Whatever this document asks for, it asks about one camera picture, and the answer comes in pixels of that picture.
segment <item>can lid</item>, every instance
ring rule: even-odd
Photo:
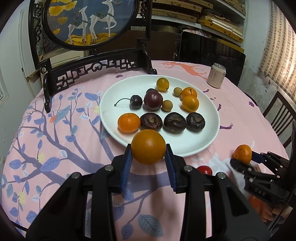
[[[221,68],[221,69],[226,69],[223,65],[220,65],[220,64],[217,64],[217,63],[214,63],[214,65]]]

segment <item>silver bolt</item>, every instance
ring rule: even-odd
[[[223,173],[223,172],[218,172],[217,177],[220,178],[220,179],[224,179],[224,178],[226,178],[226,174]]]
[[[79,172],[74,172],[71,175],[72,178],[77,179],[78,177],[80,177],[80,173]]]
[[[191,171],[193,170],[193,168],[192,168],[192,166],[188,166],[188,165],[186,165],[186,166],[184,166],[184,170],[185,170],[186,172],[191,172]]]
[[[105,170],[108,171],[108,172],[112,171],[113,169],[114,169],[114,167],[112,165],[106,165],[105,166]]]

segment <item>table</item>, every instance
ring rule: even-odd
[[[229,164],[238,145],[247,144],[255,152],[272,151],[288,158],[259,108],[228,79],[221,89],[215,89],[206,83],[208,66],[168,61],[152,64],[158,74],[182,79],[204,91],[219,112],[217,138],[206,150],[185,158],[188,165],[209,165],[214,175],[225,172],[248,197],[243,190],[243,176]],[[12,221],[28,228],[71,173],[94,173],[124,153],[125,148],[100,123],[99,102],[111,85],[141,74],[145,72],[114,68],[90,72],[53,97],[50,113],[44,111],[43,92],[38,94],[23,116],[3,170],[2,206]],[[127,189],[112,199],[118,240],[179,240],[185,194],[173,192],[163,160],[152,166],[134,161]],[[90,208],[91,199],[87,203],[86,235],[90,231]]]

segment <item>painting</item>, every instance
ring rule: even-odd
[[[49,30],[69,45],[89,46],[119,34],[135,13],[136,0],[48,0]]]

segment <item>dark purple fruit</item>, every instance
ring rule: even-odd
[[[170,133],[180,133],[186,128],[185,118],[177,112],[169,113],[163,122],[164,129]]]
[[[205,127],[205,119],[201,114],[192,112],[186,117],[186,125],[190,131],[199,132]]]
[[[155,113],[145,113],[140,117],[141,129],[152,129],[159,131],[163,126],[163,121],[158,114]]]
[[[142,98],[138,95],[133,95],[130,99],[122,98],[119,101],[125,100],[125,99],[130,101],[130,108],[131,109],[140,109],[143,104]]]
[[[158,110],[163,104],[163,96],[157,92],[149,91],[144,97],[144,104],[150,110]]]
[[[152,88],[150,88],[150,89],[148,89],[148,90],[146,91],[146,94],[147,94],[148,92],[150,92],[150,91],[153,91],[153,92],[157,92],[157,93],[159,93],[156,89],[152,89]]]

